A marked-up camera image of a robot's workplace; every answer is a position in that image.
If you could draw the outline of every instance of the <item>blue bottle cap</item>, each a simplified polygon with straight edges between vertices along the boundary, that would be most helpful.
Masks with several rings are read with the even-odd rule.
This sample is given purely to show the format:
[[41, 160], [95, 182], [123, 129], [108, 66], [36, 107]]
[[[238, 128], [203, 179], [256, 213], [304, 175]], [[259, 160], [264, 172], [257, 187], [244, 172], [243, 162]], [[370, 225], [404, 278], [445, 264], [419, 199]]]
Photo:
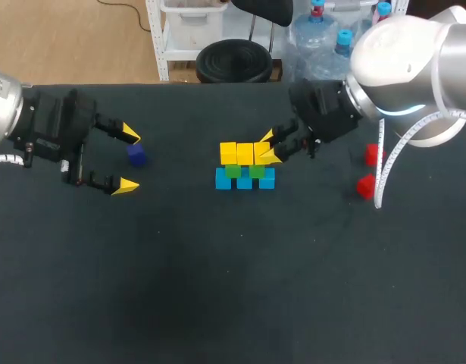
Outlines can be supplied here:
[[377, 4], [377, 12], [381, 17], [391, 14], [391, 4], [389, 2], [380, 2]]
[[352, 42], [352, 31], [349, 29], [339, 30], [337, 34], [337, 44], [341, 46], [350, 46]]

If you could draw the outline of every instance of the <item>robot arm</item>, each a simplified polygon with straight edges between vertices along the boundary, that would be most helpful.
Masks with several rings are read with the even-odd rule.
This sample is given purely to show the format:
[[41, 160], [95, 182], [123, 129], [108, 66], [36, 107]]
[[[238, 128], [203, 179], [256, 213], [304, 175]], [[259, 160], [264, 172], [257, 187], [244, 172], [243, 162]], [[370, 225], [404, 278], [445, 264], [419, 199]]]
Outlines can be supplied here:
[[[83, 153], [93, 128], [125, 143], [140, 141], [127, 124], [99, 114], [95, 100], [75, 89], [63, 99], [41, 92], [27, 98], [17, 80], [0, 73], [0, 142], [8, 139], [15, 149], [23, 151], [25, 168], [30, 168], [37, 156], [61, 162], [62, 180], [67, 184], [87, 185], [110, 195], [135, 190], [139, 185], [130, 180], [111, 175], [101, 182], [94, 171], [83, 167]], [[3, 157], [0, 162], [7, 162], [7, 156]]]
[[453, 138], [466, 122], [447, 111], [466, 111], [466, 10], [455, 6], [431, 20], [394, 16], [378, 23], [355, 46], [351, 69], [344, 82], [303, 80], [292, 85], [290, 102], [307, 132], [292, 131], [295, 148], [288, 147], [285, 135], [280, 145], [273, 138], [277, 162], [301, 149], [313, 157], [320, 143], [355, 129], [363, 117], [384, 118], [402, 136], [419, 120], [441, 110], [444, 117], [423, 127], [409, 143], [429, 147]]

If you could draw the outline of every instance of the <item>red block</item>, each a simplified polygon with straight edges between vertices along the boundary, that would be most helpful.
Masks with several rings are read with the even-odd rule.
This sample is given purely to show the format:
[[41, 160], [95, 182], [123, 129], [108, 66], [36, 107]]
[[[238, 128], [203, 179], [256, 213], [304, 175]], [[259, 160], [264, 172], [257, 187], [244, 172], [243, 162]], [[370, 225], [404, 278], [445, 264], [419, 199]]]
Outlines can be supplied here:
[[372, 199], [374, 197], [374, 188], [376, 186], [376, 178], [372, 174], [368, 174], [357, 182], [357, 192], [364, 199]]
[[[386, 157], [386, 151], [383, 150], [383, 159]], [[364, 155], [366, 165], [377, 164], [377, 144], [368, 144], [366, 148], [366, 154]]]

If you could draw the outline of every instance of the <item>wooden floor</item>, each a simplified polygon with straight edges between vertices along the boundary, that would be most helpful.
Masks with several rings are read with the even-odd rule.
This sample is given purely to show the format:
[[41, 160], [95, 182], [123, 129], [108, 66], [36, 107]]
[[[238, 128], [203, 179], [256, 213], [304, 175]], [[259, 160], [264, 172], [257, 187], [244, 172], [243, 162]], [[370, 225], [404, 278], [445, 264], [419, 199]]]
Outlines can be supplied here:
[[[106, 2], [135, 5], [149, 28], [145, 0]], [[34, 84], [159, 82], [136, 12], [96, 0], [0, 0], [0, 71]]]

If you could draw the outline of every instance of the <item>black chair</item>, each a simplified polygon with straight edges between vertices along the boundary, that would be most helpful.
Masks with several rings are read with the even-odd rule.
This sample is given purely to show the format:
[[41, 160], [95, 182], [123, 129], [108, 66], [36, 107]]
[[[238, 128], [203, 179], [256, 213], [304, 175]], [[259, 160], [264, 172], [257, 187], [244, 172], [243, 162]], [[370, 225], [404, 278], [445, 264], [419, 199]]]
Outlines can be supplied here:
[[[273, 71], [271, 49], [274, 24], [288, 27], [292, 22], [292, 0], [232, 0], [241, 10], [253, 14], [249, 40], [226, 39], [212, 43], [197, 56], [195, 73], [202, 83], [262, 83]], [[252, 42], [256, 17], [271, 21], [268, 51]]]

